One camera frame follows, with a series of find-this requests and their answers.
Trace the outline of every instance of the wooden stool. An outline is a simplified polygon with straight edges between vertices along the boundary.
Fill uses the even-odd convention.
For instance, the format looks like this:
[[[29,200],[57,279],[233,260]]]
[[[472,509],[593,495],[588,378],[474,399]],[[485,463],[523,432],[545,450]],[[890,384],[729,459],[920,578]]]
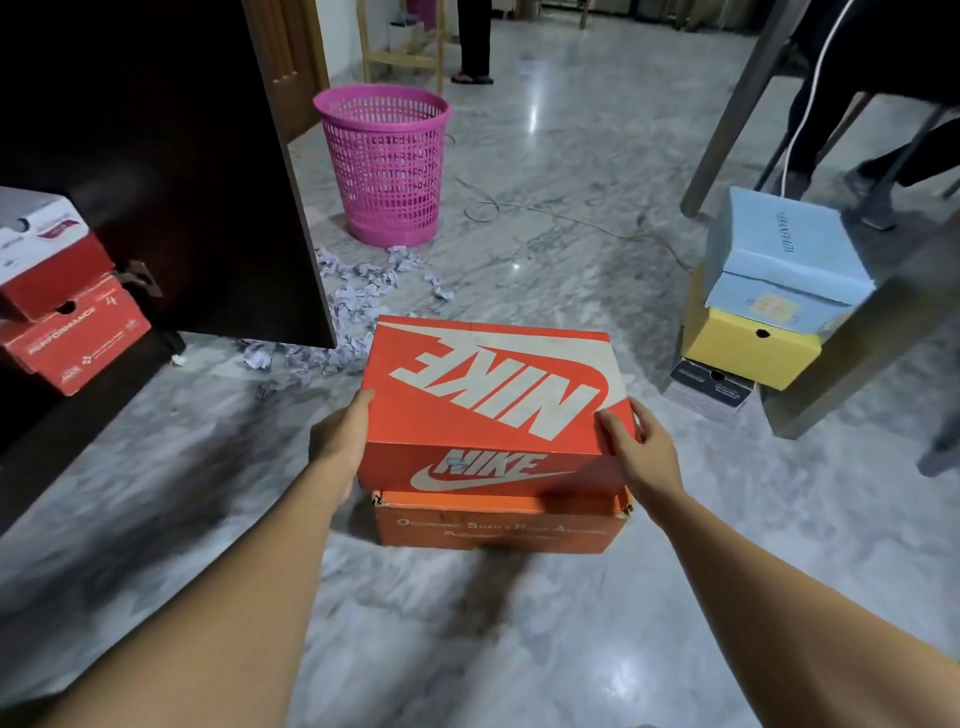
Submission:
[[[444,0],[437,0],[437,27],[423,38],[411,40],[402,52],[372,51],[367,35],[367,0],[357,0],[357,25],[360,30],[360,55],[363,59],[363,80],[372,79],[370,64],[384,63],[408,68],[433,68],[437,74],[437,93],[444,95],[444,42],[446,41],[446,7]],[[418,55],[430,43],[436,41],[437,55],[434,58]]]

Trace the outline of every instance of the black pants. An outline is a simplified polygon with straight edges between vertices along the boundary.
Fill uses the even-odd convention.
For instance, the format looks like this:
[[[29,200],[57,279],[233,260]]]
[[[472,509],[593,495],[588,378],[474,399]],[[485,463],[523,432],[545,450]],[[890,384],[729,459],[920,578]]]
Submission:
[[[880,180],[897,161],[906,146],[888,152],[864,162],[860,172],[865,176]],[[953,167],[960,166],[960,119],[952,119],[930,132],[906,161],[897,174],[897,184],[909,187],[911,184],[929,180]]]
[[[860,89],[843,83],[843,80],[827,81],[821,77],[817,88],[813,109],[804,124],[804,130],[797,137],[790,153],[790,170],[812,175],[817,165],[817,155],[823,149],[833,130],[843,119],[853,96]],[[789,131],[793,133],[803,118],[809,93],[809,81],[801,88],[790,108]],[[900,152],[906,145],[889,152],[882,157],[864,162],[860,171],[875,180],[879,180],[894,165]],[[923,180],[953,167],[960,166],[960,119],[952,119],[930,132],[906,164],[897,174],[896,182],[904,187]]]
[[[890,0],[876,5],[879,10],[875,9],[875,12],[868,12],[855,22],[841,26],[828,48],[813,107],[790,153],[791,171],[813,174],[817,155],[859,91],[910,96],[934,103],[955,104],[960,101],[960,92],[957,90],[960,86],[947,80],[950,78],[948,75],[945,76],[947,69],[954,66],[951,58],[954,43],[945,36],[952,32],[952,28],[947,28],[949,24],[910,25],[916,13],[904,16],[902,13],[888,12],[900,5],[905,6],[905,0]],[[830,26],[833,20],[827,18],[823,22]],[[811,69],[820,47],[814,44],[807,49]],[[811,70],[790,107],[788,130],[791,134],[804,116],[812,76]],[[891,155],[891,158],[885,155],[871,160],[868,167],[870,174],[884,169],[884,164],[889,169],[893,159],[896,159],[896,152]],[[913,184],[957,164],[960,164],[960,127],[950,122],[926,138],[900,171],[897,182]]]
[[[460,20],[460,69],[473,78],[490,76],[490,16],[493,0],[457,0]]]

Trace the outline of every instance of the foot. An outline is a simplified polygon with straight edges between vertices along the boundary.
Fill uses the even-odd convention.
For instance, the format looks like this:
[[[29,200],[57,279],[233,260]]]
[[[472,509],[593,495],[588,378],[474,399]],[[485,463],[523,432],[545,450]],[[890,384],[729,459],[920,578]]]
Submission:
[[[843,182],[859,205],[873,192],[874,186],[879,180],[867,177],[860,172],[859,167],[855,167],[843,176]],[[877,191],[860,218],[864,225],[879,231],[892,230],[897,226],[897,216],[894,213],[891,191],[889,188]]]
[[[766,189],[764,190],[767,194],[780,196],[781,185],[783,180],[783,168],[777,167],[774,170],[774,173],[770,175],[770,179],[767,181]],[[786,173],[786,190],[784,191],[783,197],[788,200],[800,200],[806,190],[810,188],[810,176],[805,175],[801,172],[787,172]]]
[[[454,84],[463,84],[463,85],[491,85],[493,79],[490,76],[468,76],[463,71],[453,74],[450,77],[450,81]]]

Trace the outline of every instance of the marble floor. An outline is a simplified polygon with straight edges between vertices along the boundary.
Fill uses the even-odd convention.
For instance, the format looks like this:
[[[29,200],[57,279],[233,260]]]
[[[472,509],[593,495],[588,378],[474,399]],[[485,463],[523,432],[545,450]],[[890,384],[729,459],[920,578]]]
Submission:
[[[674,433],[696,497],[960,657],[960,476],[915,467],[960,402],[957,325],[799,442],[773,438],[756,401],[722,427],[664,400],[686,274],[663,243],[691,263],[703,251],[705,220],[684,219],[678,202],[753,41],[604,17],[581,33],[576,20],[494,23],[496,85],[449,88],[442,226],[422,252],[456,297],[411,284],[388,305],[608,331],[628,389]],[[718,186],[751,183],[796,88],[773,81]],[[923,115],[877,100],[813,194],[832,199],[839,171],[899,143]],[[337,227],[320,131],[292,153],[315,243],[379,259]],[[472,222],[464,210],[479,196],[457,177],[619,237],[516,207]],[[921,209],[942,186],[899,204]],[[716,190],[708,215],[715,205]],[[648,237],[628,239],[639,232]],[[187,366],[161,372],[0,538],[0,704],[61,689],[193,578],[276,499],[305,461],[308,426],[358,383],[318,376],[258,400],[263,377],[230,342],[189,342]],[[364,538],[359,498],[334,524],[292,728],[756,725],[647,519],[603,556],[388,549]]]

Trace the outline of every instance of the pink mesh basket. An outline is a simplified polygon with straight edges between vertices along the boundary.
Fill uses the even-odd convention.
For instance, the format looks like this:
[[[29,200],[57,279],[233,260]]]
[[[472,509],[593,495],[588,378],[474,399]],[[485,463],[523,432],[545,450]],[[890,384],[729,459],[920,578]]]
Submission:
[[[399,85],[330,88],[313,104],[350,234],[378,248],[419,245],[437,234],[449,104]]]

